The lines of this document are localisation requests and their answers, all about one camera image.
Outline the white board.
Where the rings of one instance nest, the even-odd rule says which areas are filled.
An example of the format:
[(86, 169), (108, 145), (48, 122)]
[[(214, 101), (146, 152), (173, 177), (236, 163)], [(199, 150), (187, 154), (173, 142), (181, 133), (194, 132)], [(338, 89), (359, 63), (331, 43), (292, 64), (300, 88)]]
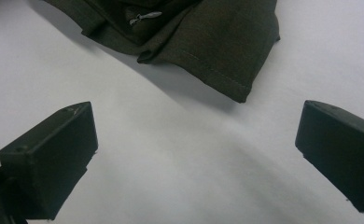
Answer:
[(307, 100), (364, 119), (364, 0), (278, 0), (276, 15), (281, 38), (239, 104), (42, 0), (0, 0), (0, 149), (86, 101), (99, 141), (58, 216), (31, 224), (364, 224), (295, 146)]

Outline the dark pleated skirt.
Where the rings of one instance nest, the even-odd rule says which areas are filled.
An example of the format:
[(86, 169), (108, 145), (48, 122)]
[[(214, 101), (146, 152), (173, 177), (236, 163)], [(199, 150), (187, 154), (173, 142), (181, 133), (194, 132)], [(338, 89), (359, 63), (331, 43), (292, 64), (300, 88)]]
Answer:
[(172, 63), (245, 102), (274, 43), (277, 0), (44, 0), (139, 63)]

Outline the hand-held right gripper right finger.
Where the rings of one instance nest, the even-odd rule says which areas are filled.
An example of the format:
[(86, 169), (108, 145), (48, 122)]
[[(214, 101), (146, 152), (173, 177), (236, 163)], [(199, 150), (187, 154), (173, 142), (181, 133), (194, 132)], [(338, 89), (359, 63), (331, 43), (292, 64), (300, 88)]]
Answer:
[(364, 213), (364, 119), (307, 100), (295, 146), (360, 213)]

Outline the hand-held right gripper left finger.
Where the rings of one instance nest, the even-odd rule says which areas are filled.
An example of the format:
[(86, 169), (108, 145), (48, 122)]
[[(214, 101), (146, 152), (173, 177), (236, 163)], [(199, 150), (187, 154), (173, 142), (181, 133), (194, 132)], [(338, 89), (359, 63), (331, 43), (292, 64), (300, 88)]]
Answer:
[(91, 103), (62, 108), (0, 150), (26, 219), (54, 219), (98, 148)]

